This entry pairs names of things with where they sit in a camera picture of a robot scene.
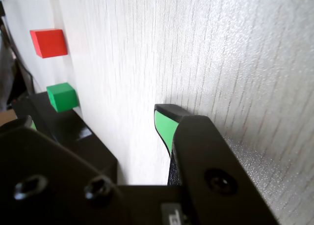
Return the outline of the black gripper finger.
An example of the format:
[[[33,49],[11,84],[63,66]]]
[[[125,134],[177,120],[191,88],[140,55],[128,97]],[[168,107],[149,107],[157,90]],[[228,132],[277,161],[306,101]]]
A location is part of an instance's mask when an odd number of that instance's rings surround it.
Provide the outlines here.
[[[176,164],[193,224],[277,224],[209,117],[174,104],[156,104],[154,124]]]
[[[0,222],[3,225],[120,225],[112,182],[28,126],[0,128]]]

